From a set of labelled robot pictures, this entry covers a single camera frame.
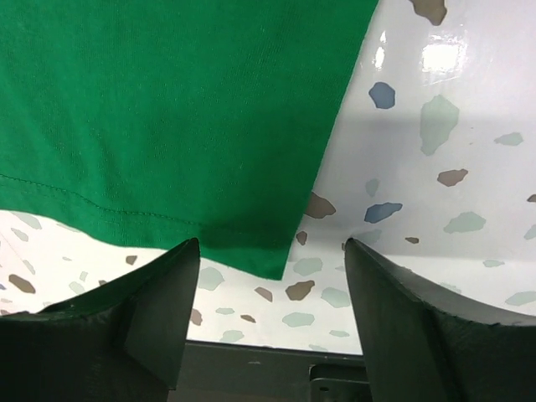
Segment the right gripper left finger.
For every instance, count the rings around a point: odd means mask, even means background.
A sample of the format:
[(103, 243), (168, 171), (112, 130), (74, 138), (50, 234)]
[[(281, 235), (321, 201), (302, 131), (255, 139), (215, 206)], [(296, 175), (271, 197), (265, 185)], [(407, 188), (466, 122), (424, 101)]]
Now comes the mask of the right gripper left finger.
[(2, 317), (2, 400), (166, 400), (178, 384), (199, 267), (199, 243), (186, 240), (92, 291)]

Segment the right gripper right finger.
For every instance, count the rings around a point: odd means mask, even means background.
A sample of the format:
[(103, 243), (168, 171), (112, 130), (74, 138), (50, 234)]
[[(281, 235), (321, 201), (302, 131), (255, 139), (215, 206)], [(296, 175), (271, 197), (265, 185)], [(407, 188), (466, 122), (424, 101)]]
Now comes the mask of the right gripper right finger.
[(533, 401), (535, 318), (475, 301), (347, 240), (344, 265), (375, 401)]

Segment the green t-shirt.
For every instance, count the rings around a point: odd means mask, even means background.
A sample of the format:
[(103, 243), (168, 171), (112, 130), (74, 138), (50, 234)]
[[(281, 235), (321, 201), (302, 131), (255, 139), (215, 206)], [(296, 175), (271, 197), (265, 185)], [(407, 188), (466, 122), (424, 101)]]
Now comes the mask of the green t-shirt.
[(281, 279), (375, 9), (2, 2), (2, 208)]

